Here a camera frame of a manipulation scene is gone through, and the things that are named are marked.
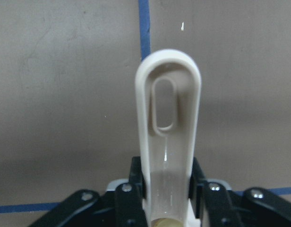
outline blue tape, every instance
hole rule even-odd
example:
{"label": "blue tape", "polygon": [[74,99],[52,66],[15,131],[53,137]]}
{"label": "blue tape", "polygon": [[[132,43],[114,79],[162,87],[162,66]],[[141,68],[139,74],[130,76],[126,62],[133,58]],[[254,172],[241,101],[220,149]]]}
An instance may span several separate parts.
{"label": "blue tape", "polygon": [[[271,188],[268,189],[272,193],[276,195],[291,195],[291,187],[286,187],[286,188]],[[236,192],[238,195],[242,195],[243,191],[237,191]]]}
{"label": "blue tape", "polygon": [[150,9],[148,0],[138,0],[141,60],[151,53]]}
{"label": "blue tape", "polygon": [[18,213],[18,212],[32,212],[32,211],[48,211],[56,207],[59,203],[36,203],[36,204],[22,204],[22,205],[8,205],[0,206],[0,214],[2,213]]}

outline white plastic handle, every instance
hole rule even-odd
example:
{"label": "white plastic handle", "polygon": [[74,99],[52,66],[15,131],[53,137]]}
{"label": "white plastic handle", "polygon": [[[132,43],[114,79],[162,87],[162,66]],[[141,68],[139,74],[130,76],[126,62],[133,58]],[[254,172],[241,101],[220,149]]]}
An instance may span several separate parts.
{"label": "white plastic handle", "polygon": [[[170,124],[162,127],[157,123],[156,92],[163,80],[171,87],[167,100],[171,110]],[[183,52],[157,51],[140,64],[135,89],[147,221],[172,218],[186,225],[201,90],[199,70]]]}

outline beige round object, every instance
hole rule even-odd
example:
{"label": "beige round object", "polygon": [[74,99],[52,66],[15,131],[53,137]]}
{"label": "beige round object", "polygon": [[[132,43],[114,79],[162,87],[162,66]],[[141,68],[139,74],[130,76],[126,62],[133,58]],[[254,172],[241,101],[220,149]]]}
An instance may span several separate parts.
{"label": "beige round object", "polygon": [[153,227],[183,227],[180,221],[171,218],[160,218],[152,222]]}

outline silver screw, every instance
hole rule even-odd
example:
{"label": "silver screw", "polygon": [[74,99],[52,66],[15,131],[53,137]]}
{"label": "silver screw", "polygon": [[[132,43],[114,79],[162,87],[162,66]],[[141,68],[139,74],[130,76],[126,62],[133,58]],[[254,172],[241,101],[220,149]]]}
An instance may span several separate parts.
{"label": "silver screw", "polygon": [[84,192],[82,195],[81,195],[81,199],[83,201],[87,201],[87,200],[90,200],[93,198],[93,195],[89,192]]}
{"label": "silver screw", "polygon": [[262,199],[264,197],[263,193],[258,189],[250,190],[250,194],[254,198]]}
{"label": "silver screw", "polygon": [[217,183],[210,183],[208,186],[212,191],[219,191],[220,190],[220,185]]}
{"label": "silver screw", "polygon": [[132,190],[132,186],[131,186],[129,183],[124,183],[124,184],[122,185],[122,190],[123,190],[124,192],[130,192],[130,191]]}

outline blue line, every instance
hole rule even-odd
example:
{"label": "blue line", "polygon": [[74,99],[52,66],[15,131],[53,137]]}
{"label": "blue line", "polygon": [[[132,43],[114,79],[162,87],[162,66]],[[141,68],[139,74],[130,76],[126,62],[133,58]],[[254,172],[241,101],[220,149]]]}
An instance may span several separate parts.
{"label": "blue line", "polygon": [[17,213],[17,212],[32,212],[32,211],[48,211],[56,207],[59,203],[36,203],[22,205],[0,206],[0,214],[2,213]]}
{"label": "blue line", "polygon": [[148,0],[138,0],[141,60],[151,53],[150,9]]}
{"label": "blue line", "polygon": [[[291,195],[291,187],[285,187],[285,188],[271,188],[268,189],[272,193],[276,195]],[[236,191],[238,195],[242,195],[243,191]]]}

